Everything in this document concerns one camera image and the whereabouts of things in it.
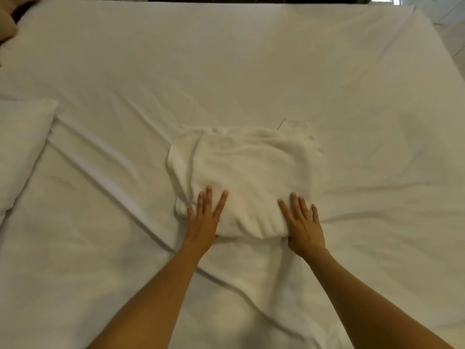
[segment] pillowcase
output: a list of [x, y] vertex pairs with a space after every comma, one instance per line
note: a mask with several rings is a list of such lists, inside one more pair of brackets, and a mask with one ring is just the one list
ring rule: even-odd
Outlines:
[[37, 0], [0, 0], [0, 43], [14, 37], [18, 26], [11, 15], [20, 6]]
[[56, 100], [0, 100], [0, 224], [13, 207], [42, 151]]

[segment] floor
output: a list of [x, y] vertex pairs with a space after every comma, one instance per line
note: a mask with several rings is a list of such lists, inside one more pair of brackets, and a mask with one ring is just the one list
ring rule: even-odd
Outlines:
[[465, 78], [465, 0], [372, 0], [416, 5], [432, 21], [450, 56]]

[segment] beige cushion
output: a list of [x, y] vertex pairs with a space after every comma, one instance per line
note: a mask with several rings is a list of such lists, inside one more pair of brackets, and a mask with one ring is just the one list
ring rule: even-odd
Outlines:
[[34, 0], [0, 0], [0, 42], [14, 37], [18, 26], [11, 18], [11, 14], [26, 2]]

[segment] person's left hand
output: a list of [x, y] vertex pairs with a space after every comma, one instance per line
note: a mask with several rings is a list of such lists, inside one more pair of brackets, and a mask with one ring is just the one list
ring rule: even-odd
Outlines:
[[194, 215], [194, 211], [191, 207], [187, 209], [189, 224], [183, 246], [194, 250], [199, 256], [199, 259], [208, 251], [216, 240], [216, 228], [227, 198], [228, 191], [225, 190], [215, 211], [212, 212], [212, 187], [207, 186], [206, 193], [204, 191], [199, 193], [197, 215]]

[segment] person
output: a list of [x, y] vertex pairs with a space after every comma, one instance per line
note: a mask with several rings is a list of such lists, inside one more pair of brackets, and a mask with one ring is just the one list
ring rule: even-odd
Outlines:
[[[212, 187], [199, 194], [197, 213], [188, 209], [182, 247], [113, 317], [89, 349], [165, 349], [171, 340], [189, 282], [216, 228], [228, 191], [212, 211]], [[315, 205], [291, 194], [289, 208], [278, 205], [288, 223], [289, 248], [305, 260], [328, 295], [355, 349], [452, 349], [401, 309], [365, 285], [328, 251]]]

